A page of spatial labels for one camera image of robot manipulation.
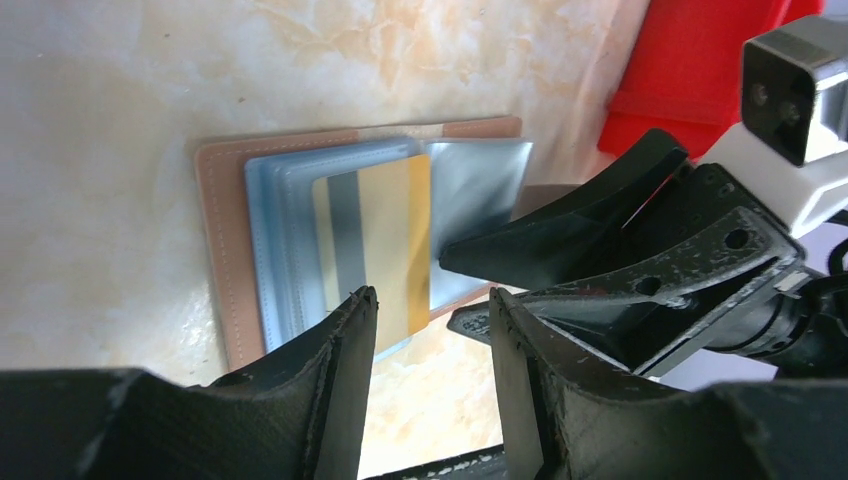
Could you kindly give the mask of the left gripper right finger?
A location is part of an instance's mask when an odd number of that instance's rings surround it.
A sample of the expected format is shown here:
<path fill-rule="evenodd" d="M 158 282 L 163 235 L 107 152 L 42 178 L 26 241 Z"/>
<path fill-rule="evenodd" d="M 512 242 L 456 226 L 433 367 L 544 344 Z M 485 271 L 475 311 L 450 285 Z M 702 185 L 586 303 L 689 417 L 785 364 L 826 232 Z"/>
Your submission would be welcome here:
<path fill-rule="evenodd" d="M 686 392 L 635 376 L 490 294 L 512 479 L 843 479 L 843 380 L 720 383 Z"/>

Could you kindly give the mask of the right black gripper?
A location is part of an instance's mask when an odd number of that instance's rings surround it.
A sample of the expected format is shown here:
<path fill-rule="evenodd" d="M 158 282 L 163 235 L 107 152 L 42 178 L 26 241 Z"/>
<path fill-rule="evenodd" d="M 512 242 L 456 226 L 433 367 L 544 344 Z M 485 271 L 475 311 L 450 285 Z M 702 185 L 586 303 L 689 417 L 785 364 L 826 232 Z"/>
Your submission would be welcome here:
<path fill-rule="evenodd" d="M 684 163 L 651 129 L 566 195 L 447 246 L 442 269 L 527 290 L 583 275 L 578 295 L 518 305 L 636 375 L 699 349 L 789 378 L 847 371 L 847 282 L 811 271 L 802 246 L 724 168 Z"/>

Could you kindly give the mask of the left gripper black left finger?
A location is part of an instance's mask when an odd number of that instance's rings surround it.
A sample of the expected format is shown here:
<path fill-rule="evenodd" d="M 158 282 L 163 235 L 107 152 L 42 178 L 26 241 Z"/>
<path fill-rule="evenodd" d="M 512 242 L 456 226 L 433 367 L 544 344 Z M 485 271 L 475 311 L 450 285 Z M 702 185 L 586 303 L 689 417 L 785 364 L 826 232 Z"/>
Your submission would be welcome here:
<path fill-rule="evenodd" d="M 5 371 L 5 479 L 353 479 L 375 351 L 374 288 L 207 386 L 137 368 Z"/>

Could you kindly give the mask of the red plastic bin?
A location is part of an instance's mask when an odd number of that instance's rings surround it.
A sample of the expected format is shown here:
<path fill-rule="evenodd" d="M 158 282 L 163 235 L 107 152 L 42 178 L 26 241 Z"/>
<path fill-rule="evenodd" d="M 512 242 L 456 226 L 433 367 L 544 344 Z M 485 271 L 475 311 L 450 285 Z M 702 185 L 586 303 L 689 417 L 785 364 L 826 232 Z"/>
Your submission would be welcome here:
<path fill-rule="evenodd" d="M 597 147 L 622 155 L 652 128 L 693 158 L 740 120 L 744 43 L 823 12 L 821 0 L 653 0 Z"/>

